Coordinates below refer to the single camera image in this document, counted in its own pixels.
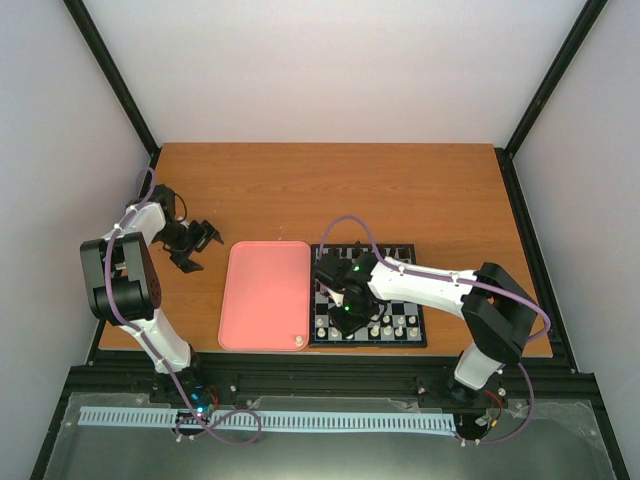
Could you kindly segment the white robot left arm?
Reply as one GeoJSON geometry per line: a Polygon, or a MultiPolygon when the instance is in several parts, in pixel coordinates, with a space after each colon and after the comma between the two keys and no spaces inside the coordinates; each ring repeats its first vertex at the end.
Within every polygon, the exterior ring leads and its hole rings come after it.
{"type": "Polygon", "coordinates": [[[80,258],[90,310],[130,334],[158,373],[177,373],[172,388],[186,402],[201,400],[208,378],[195,368],[192,347],[175,332],[161,309],[160,281],[149,253],[159,243],[183,273],[203,267],[190,259],[210,241],[222,243],[208,221],[176,215],[180,198],[170,187],[153,188],[148,200],[127,206],[125,216],[104,236],[85,241],[80,258]]]}

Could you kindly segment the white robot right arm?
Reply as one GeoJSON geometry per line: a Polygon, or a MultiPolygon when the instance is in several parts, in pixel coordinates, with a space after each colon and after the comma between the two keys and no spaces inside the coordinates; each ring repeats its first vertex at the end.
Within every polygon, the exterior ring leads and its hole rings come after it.
{"type": "Polygon", "coordinates": [[[533,299],[501,266],[447,271],[363,253],[355,260],[320,257],[314,277],[333,301],[328,316],[351,335],[391,302],[412,303],[462,319],[472,342],[459,357],[450,390],[479,391],[503,367],[516,366],[537,313],[533,299]]]}

